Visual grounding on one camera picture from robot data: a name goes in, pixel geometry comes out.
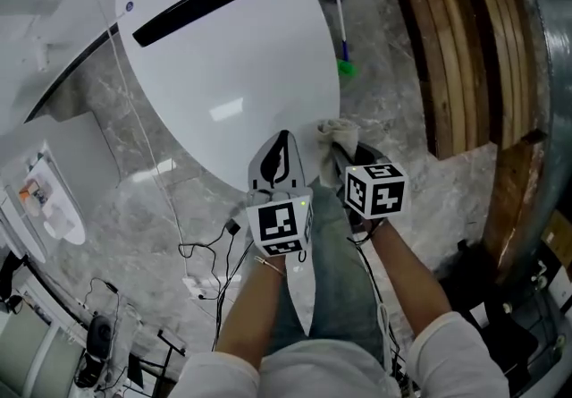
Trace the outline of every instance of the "person's right arm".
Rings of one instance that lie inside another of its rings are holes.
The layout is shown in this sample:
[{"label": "person's right arm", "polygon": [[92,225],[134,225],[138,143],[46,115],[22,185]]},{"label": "person's right arm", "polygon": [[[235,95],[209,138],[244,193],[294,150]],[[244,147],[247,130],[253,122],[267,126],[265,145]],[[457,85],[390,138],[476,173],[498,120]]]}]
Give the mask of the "person's right arm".
[{"label": "person's right arm", "polygon": [[492,361],[481,335],[458,313],[431,271],[389,222],[372,239],[416,340],[408,374],[423,396],[508,398],[509,383]]},{"label": "person's right arm", "polygon": [[377,228],[372,243],[415,336],[451,312],[442,287],[389,221]]}]

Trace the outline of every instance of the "person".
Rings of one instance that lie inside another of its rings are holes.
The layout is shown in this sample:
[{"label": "person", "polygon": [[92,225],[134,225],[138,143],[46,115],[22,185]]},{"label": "person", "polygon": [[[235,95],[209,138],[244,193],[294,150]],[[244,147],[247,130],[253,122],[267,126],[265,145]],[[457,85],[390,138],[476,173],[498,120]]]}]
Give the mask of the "person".
[{"label": "person", "polygon": [[[313,184],[315,306],[308,336],[290,298],[285,258],[249,259],[250,272],[213,352],[191,357],[174,398],[396,398],[384,358],[388,340],[350,226],[333,191]],[[509,397],[509,385],[478,332],[390,222],[374,249],[413,330],[409,376],[422,396]]]}]

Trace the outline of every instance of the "forearm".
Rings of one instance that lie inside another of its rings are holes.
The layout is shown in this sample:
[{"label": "forearm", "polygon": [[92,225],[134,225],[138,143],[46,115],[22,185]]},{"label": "forearm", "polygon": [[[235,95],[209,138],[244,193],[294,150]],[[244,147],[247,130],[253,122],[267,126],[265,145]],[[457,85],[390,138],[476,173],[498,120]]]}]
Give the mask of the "forearm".
[{"label": "forearm", "polygon": [[[285,259],[269,258],[282,271]],[[260,368],[274,326],[282,277],[274,269],[255,264],[229,312],[215,351],[242,358]]]},{"label": "forearm", "polygon": [[437,279],[388,221],[377,229],[372,243],[415,336],[436,318],[451,312]]}]

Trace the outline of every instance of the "white sleeve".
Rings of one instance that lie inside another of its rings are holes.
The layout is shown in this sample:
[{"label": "white sleeve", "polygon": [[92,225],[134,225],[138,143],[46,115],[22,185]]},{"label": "white sleeve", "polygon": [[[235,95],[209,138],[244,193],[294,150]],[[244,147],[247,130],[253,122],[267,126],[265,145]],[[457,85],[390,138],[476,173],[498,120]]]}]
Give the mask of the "white sleeve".
[{"label": "white sleeve", "polygon": [[189,359],[171,398],[256,398],[260,376],[245,360],[226,353]]},{"label": "white sleeve", "polygon": [[427,398],[509,398],[509,382],[475,327],[457,312],[421,333],[408,354],[408,374]]}]

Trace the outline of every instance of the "black and white qr marker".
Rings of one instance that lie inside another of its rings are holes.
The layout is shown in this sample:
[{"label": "black and white qr marker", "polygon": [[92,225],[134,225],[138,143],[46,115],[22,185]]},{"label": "black and white qr marker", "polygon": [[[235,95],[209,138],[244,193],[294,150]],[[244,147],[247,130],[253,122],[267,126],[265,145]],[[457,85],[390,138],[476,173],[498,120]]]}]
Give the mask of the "black and white qr marker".
[{"label": "black and white qr marker", "polygon": [[312,198],[308,195],[247,207],[256,246],[267,257],[307,249],[313,220],[311,204]]},{"label": "black and white qr marker", "polygon": [[346,204],[367,220],[403,212],[408,177],[395,163],[346,168]]}]

